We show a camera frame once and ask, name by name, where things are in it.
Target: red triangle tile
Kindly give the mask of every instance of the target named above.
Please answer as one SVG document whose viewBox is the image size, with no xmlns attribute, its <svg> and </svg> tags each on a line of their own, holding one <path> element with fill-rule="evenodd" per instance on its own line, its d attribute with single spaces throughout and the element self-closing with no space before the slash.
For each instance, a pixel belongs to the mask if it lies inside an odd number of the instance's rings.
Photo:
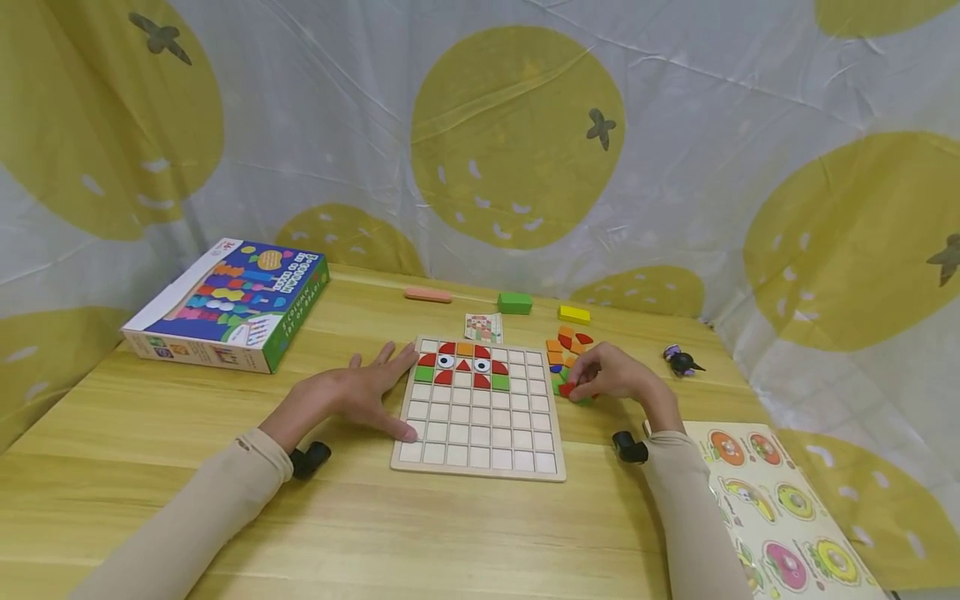
<svg viewBox="0 0 960 600">
<path fill-rule="evenodd" d="M 453 371 L 438 371 L 433 382 L 437 385 L 453 385 Z"/>
</svg>

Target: left hand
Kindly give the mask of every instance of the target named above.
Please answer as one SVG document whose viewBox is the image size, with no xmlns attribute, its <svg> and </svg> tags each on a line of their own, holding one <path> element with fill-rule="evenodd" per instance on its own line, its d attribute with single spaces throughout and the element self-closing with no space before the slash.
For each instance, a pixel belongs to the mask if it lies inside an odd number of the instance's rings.
<svg viewBox="0 0 960 600">
<path fill-rule="evenodd" d="M 417 431 L 383 407 L 383 395 L 417 362 L 413 344 L 391 358 L 395 349 L 396 345 L 388 342 L 366 367 L 361 366 L 360 354 L 354 354 L 346 369 L 320 372 L 295 384 L 260 429 L 288 454 L 303 436 L 334 414 L 398 440 L 415 441 Z"/>
</svg>

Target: wooden puzzle board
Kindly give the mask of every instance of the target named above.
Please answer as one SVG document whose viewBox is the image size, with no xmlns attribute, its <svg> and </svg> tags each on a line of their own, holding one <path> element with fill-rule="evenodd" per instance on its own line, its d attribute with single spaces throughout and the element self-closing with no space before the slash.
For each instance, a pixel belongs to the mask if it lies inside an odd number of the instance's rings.
<svg viewBox="0 0 960 600">
<path fill-rule="evenodd" d="M 754 596 L 886 600 L 769 427 L 685 421 Z M 644 428 L 650 432 L 649 422 Z"/>
<path fill-rule="evenodd" d="M 391 468 L 565 481 L 557 406 L 540 350 L 420 336 Z"/>
</svg>

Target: beige sleeve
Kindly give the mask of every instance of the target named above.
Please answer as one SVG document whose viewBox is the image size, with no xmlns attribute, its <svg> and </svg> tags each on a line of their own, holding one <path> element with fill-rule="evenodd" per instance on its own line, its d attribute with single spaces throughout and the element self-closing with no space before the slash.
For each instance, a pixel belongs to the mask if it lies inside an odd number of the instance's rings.
<svg viewBox="0 0 960 600">
<path fill-rule="evenodd" d="M 650 458 L 643 472 L 663 522 L 673 600 L 753 598 L 696 443 L 676 431 L 644 443 Z"/>
<path fill-rule="evenodd" d="M 193 478 L 70 594 L 72 600 L 182 600 L 217 552 L 256 518 L 293 464 L 252 429 Z"/>
</svg>

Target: toy box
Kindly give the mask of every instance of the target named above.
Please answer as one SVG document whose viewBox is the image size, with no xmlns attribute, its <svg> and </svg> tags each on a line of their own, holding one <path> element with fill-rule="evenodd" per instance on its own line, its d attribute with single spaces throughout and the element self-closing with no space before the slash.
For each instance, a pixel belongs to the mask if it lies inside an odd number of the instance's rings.
<svg viewBox="0 0 960 600">
<path fill-rule="evenodd" d="M 329 281 L 323 254 L 224 238 L 122 331 L 143 358 L 276 372 Z"/>
</svg>

